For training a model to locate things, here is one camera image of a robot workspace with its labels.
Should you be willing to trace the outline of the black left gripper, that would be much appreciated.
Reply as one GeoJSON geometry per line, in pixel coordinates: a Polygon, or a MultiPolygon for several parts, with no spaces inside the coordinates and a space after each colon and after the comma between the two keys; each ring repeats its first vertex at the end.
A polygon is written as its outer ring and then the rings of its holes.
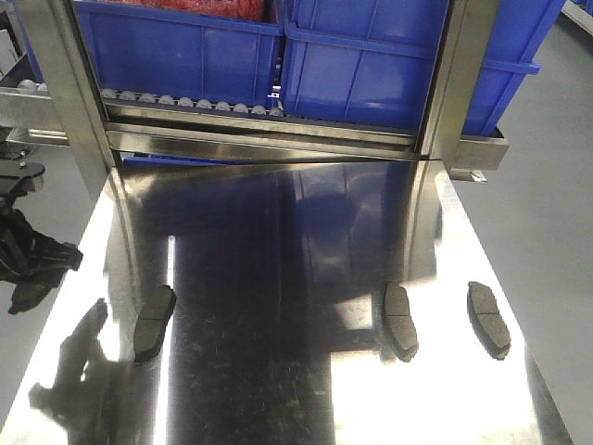
{"type": "Polygon", "coordinates": [[[1,214],[2,280],[51,284],[66,271],[77,271],[82,258],[76,245],[34,230],[20,210],[1,214]]]}

